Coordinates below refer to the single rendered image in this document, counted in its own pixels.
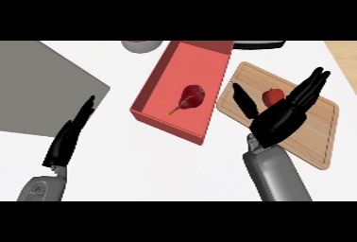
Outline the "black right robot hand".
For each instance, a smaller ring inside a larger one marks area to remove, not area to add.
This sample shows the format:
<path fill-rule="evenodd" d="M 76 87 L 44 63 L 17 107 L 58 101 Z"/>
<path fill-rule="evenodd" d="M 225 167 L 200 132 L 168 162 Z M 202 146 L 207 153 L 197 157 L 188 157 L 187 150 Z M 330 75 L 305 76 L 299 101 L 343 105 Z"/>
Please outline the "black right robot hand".
<path fill-rule="evenodd" d="M 262 112 L 241 86 L 233 84 L 233 99 L 244 117 L 252 120 L 249 130 L 262 147 L 271 147 L 294 133 L 306 120 L 306 111 L 318 100 L 318 93 L 325 83 L 328 71 L 318 67 L 311 76 L 293 88 Z"/>

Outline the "small red fruit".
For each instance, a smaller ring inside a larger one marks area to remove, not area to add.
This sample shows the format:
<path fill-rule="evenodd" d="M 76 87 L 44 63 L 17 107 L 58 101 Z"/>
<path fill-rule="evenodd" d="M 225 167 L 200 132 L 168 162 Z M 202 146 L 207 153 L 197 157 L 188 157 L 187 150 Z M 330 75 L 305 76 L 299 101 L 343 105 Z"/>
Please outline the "small red fruit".
<path fill-rule="evenodd" d="M 284 93 L 280 89 L 268 89 L 262 93 L 262 101 L 266 107 L 269 107 L 283 98 L 284 98 Z"/>

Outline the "grey flat slab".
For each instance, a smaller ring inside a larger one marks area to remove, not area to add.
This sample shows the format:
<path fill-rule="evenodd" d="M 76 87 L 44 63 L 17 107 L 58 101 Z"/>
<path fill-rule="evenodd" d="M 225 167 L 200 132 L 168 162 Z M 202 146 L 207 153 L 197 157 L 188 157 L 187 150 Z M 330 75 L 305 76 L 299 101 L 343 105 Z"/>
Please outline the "grey flat slab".
<path fill-rule="evenodd" d="M 0 130 L 54 137 L 110 87 L 39 41 L 0 41 Z"/>

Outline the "dark red pear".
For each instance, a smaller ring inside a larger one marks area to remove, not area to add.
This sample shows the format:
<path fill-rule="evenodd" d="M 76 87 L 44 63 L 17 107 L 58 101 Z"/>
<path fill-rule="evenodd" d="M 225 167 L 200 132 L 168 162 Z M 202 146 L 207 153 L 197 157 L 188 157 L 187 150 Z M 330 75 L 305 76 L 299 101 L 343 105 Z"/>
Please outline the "dark red pear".
<path fill-rule="evenodd" d="M 203 88 L 199 85 L 188 85 L 182 90 L 181 97 L 178 100 L 178 105 L 169 111 L 169 113 L 174 113 L 176 110 L 196 108 L 203 102 L 203 97 L 204 97 Z"/>

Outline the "grey bowl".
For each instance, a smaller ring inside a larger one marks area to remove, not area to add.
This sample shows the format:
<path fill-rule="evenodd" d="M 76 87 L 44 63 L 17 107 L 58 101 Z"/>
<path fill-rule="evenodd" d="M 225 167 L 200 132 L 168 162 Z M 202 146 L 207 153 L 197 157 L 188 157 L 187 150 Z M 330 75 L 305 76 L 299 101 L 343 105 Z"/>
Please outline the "grey bowl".
<path fill-rule="evenodd" d="M 153 51 L 162 44 L 162 41 L 122 41 L 123 48 L 137 54 Z"/>

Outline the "wooden cutting board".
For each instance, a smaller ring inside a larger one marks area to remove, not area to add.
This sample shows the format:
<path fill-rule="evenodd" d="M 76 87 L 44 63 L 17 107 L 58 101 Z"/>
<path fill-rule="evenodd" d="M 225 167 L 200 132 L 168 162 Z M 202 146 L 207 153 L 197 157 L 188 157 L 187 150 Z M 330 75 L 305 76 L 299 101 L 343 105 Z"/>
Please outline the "wooden cutting board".
<path fill-rule="evenodd" d="M 238 64 L 228 84 L 218 97 L 216 109 L 244 127 L 249 127 L 250 120 L 244 117 L 233 100 L 233 83 L 240 84 L 256 104 L 258 112 L 266 109 L 262 102 L 263 91 L 268 89 L 280 89 L 287 95 L 293 90 L 294 84 L 249 62 L 243 61 Z M 290 154 L 320 170 L 327 169 L 330 165 L 337 118 L 337 104 L 324 97 L 320 97 L 315 105 L 306 111 L 306 120 L 300 128 L 278 144 Z"/>

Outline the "pale wooden board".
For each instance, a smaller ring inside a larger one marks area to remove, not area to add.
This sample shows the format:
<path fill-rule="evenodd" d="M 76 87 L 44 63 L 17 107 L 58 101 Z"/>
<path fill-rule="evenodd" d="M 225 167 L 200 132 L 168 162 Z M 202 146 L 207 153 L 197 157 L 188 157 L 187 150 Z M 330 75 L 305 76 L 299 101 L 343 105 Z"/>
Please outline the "pale wooden board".
<path fill-rule="evenodd" d="M 324 44 L 357 94 L 357 41 L 325 41 Z"/>

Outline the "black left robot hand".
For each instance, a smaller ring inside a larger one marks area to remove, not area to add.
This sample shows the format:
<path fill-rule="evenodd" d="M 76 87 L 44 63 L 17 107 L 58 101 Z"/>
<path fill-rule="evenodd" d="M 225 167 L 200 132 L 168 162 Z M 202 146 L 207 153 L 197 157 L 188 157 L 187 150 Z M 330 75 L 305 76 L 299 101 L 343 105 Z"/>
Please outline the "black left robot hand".
<path fill-rule="evenodd" d="M 92 114 L 92 101 L 94 96 L 91 96 L 84 103 L 81 110 L 72 120 L 67 120 L 60 128 L 60 131 L 54 137 L 47 154 L 42 161 L 42 166 L 61 166 L 66 167 L 73 149 L 76 146 L 78 136 L 81 130 L 88 122 L 89 115 Z"/>

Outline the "red open box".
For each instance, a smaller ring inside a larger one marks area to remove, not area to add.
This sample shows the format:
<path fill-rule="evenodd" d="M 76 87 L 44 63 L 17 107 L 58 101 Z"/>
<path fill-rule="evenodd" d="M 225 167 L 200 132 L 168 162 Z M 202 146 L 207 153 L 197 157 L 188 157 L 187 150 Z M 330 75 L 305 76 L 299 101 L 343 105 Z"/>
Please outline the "red open box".
<path fill-rule="evenodd" d="M 231 41 L 171 41 L 131 106 L 141 123 L 200 145 Z"/>

